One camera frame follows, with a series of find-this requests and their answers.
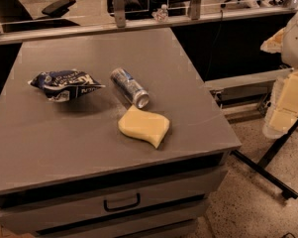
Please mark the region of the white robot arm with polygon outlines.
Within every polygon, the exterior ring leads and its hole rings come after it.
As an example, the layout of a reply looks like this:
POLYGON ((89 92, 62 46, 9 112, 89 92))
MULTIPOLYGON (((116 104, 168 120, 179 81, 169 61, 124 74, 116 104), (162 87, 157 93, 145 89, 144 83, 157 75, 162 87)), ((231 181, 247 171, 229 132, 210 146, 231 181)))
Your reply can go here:
POLYGON ((266 138, 278 139, 298 121, 298 11, 284 28, 264 41, 260 49, 280 53, 282 61, 292 67, 289 75, 278 77, 274 82, 262 127, 266 138))

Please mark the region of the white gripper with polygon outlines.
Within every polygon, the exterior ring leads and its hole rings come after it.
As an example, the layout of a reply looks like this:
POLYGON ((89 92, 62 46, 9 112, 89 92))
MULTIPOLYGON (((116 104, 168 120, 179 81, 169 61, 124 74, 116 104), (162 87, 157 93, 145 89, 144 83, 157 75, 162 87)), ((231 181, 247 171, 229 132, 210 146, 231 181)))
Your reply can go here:
POLYGON ((263 135, 269 139, 279 139, 295 124, 296 116, 298 116, 298 70, 286 78, 277 78, 274 82, 270 106, 262 127, 263 135))

